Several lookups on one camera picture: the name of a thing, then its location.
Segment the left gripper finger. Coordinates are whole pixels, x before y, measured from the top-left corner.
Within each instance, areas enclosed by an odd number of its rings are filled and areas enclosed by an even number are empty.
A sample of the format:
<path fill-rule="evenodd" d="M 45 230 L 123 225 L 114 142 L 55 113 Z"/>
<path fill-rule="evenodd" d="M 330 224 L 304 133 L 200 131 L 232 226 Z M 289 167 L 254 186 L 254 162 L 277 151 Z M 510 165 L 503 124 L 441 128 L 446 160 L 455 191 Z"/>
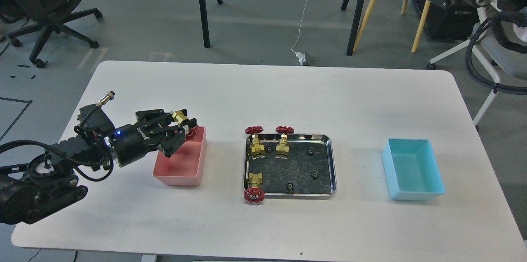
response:
<path fill-rule="evenodd" d="M 136 118 L 140 129 L 160 131 L 167 129 L 174 122 L 170 114 L 171 112 L 165 112 L 163 109 L 145 110 L 137 111 Z"/>
<path fill-rule="evenodd" d="M 187 134 L 187 126 L 170 126 L 161 136 L 159 151 L 161 151 L 165 157 L 171 157 L 186 142 Z"/>

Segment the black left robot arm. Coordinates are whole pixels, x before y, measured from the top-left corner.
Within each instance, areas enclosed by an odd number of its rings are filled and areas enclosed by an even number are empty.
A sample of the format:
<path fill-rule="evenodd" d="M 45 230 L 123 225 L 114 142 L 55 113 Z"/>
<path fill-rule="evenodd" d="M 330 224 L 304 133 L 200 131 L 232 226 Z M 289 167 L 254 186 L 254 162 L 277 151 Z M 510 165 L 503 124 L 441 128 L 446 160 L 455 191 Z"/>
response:
<path fill-rule="evenodd" d="M 0 220 L 32 224 L 83 199 L 88 191 L 79 176 L 102 181 L 114 166 L 124 167 L 152 151 L 173 155 L 197 131 L 187 110 L 136 112 L 137 122 L 116 128 L 102 106 L 114 98 L 107 92 L 98 103 L 80 108 L 75 137 L 53 145 L 15 140 L 1 152 L 25 145 L 41 146 L 44 153 L 29 163 L 1 168 Z"/>

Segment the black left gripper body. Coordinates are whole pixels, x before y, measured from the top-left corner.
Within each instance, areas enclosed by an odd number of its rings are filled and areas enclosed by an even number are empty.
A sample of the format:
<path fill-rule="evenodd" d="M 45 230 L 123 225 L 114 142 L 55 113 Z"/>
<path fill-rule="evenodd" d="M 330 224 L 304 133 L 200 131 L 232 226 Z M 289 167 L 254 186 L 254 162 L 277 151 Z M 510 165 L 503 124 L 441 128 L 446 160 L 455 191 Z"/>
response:
<path fill-rule="evenodd" d="M 115 151 L 114 159 L 119 167 L 125 167 L 158 149 L 163 133 L 156 125 L 147 127 L 145 122 L 124 125 L 116 129 L 109 137 L 109 143 Z"/>

